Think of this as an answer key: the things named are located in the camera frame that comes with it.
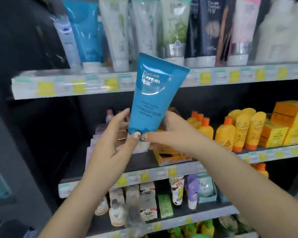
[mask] orange cap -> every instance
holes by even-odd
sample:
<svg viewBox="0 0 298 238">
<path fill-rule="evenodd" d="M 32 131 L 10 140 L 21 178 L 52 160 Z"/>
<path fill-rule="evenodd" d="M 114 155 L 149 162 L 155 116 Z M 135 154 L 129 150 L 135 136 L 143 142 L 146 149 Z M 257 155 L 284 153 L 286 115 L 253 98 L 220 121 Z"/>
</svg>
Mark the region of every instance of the orange cap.
<svg viewBox="0 0 298 238">
<path fill-rule="evenodd" d="M 198 114 L 198 117 L 196 118 L 196 120 L 197 120 L 198 122 L 202 122 L 203 117 L 204 117 L 204 114 Z"/>
<path fill-rule="evenodd" d="M 232 117 L 226 116 L 224 119 L 224 125 L 232 125 Z"/>
<path fill-rule="evenodd" d="M 210 119 L 209 118 L 203 118 L 202 120 L 202 126 L 203 127 L 207 127 L 210 123 Z"/>
<path fill-rule="evenodd" d="M 191 118 L 197 118 L 197 117 L 198 117 L 198 112 L 197 111 L 192 111 Z"/>
<path fill-rule="evenodd" d="M 243 147 L 237 147 L 237 146 L 233 146 L 233 151 L 234 152 L 242 152 Z"/>
<path fill-rule="evenodd" d="M 257 145 L 251 145 L 251 144 L 244 144 L 244 148 L 248 149 L 248 150 L 256 150 L 257 149 Z"/>
<path fill-rule="evenodd" d="M 256 169 L 258 171 L 265 171 L 266 164 L 265 163 L 258 163 Z"/>
</svg>

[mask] yellow price tag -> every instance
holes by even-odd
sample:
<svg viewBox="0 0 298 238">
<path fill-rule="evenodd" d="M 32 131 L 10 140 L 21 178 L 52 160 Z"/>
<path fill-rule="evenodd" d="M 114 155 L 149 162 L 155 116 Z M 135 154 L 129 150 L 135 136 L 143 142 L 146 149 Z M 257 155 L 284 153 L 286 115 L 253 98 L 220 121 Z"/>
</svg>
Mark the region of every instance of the yellow price tag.
<svg viewBox="0 0 298 238">
<path fill-rule="evenodd" d="M 292 156 L 293 156 L 293 157 L 298 157 L 298 149 L 296 149 L 296 148 L 292 148 L 292 149 L 291 149 L 291 153 L 292 153 Z"/>
<path fill-rule="evenodd" d="M 284 157 L 284 152 L 276 151 L 276 159 L 282 159 Z"/>
<path fill-rule="evenodd" d="M 52 82 L 38 82 L 37 89 L 39 96 L 55 96 L 54 83 Z"/>
<path fill-rule="evenodd" d="M 117 180 L 117 186 L 118 186 L 118 187 L 127 186 L 127 178 L 126 178 L 125 176 L 121 176 L 121 177 Z"/>
<path fill-rule="evenodd" d="M 106 91 L 119 91 L 118 79 L 117 78 L 107 78 L 104 80 Z"/>
<path fill-rule="evenodd" d="M 150 180 L 149 173 L 145 173 L 145 174 L 140 175 L 140 182 L 141 183 L 149 182 L 149 180 Z"/>
<path fill-rule="evenodd" d="M 155 231 L 158 231 L 158 230 L 161 230 L 162 227 L 161 227 L 161 224 L 160 223 L 157 223 L 155 226 L 154 226 L 154 230 Z"/>
<path fill-rule="evenodd" d="M 177 169 L 169 169 L 168 170 L 169 177 L 177 176 Z"/>
<path fill-rule="evenodd" d="M 85 81 L 73 81 L 73 91 L 75 94 L 84 94 L 86 93 Z"/>
<path fill-rule="evenodd" d="M 185 221 L 186 221 L 186 224 L 190 224 L 190 223 L 192 223 L 192 219 L 191 219 L 191 217 L 187 217 L 187 218 L 185 218 Z"/>
<path fill-rule="evenodd" d="M 288 76 L 288 69 L 285 67 L 278 69 L 278 76 L 276 79 L 285 79 Z"/>
<path fill-rule="evenodd" d="M 255 71 L 255 80 L 256 81 L 263 81 L 265 79 L 266 79 L 265 70 L 264 69 L 257 69 Z"/>
<path fill-rule="evenodd" d="M 231 71 L 229 73 L 229 82 L 238 82 L 240 80 L 240 72 L 239 71 Z"/>
<path fill-rule="evenodd" d="M 266 154 L 259 154 L 259 161 L 261 162 L 267 161 Z"/>
<path fill-rule="evenodd" d="M 245 159 L 244 159 L 247 163 L 250 163 L 250 159 L 249 159 L 249 157 L 245 157 Z"/>
<path fill-rule="evenodd" d="M 200 73 L 200 85 L 211 83 L 211 73 Z"/>
</svg>

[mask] blue tube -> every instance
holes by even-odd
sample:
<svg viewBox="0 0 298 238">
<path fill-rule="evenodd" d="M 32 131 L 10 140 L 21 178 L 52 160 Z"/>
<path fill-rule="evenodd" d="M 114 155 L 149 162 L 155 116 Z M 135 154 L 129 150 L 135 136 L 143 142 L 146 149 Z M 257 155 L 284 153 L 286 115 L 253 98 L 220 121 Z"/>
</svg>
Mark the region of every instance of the blue tube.
<svg viewBox="0 0 298 238">
<path fill-rule="evenodd" d="M 139 53 L 136 90 L 128 132 L 157 131 L 190 69 Z"/>
<path fill-rule="evenodd" d="M 100 62 L 98 52 L 97 2 L 62 0 L 73 28 L 81 62 Z"/>
</svg>

